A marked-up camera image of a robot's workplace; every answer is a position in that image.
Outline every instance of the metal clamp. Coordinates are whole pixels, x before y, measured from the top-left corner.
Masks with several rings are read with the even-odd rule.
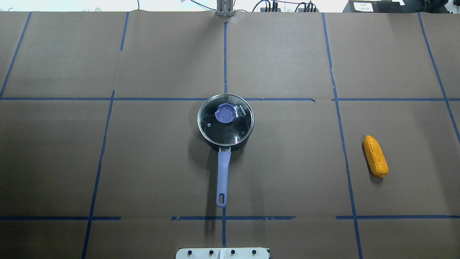
[[[233,11],[233,0],[217,0],[217,12],[216,16],[220,17],[232,17]]]

